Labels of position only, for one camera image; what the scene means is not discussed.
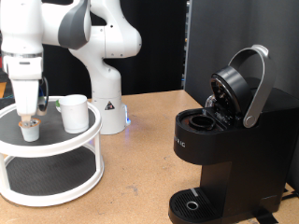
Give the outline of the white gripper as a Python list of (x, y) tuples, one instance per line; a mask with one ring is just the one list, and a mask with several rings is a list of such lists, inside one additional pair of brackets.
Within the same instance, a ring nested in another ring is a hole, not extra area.
[(43, 60), (36, 58), (6, 58), (6, 69), (11, 80), (17, 113), (21, 121), (29, 123), (36, 113), (39, 80), (42, 78)]

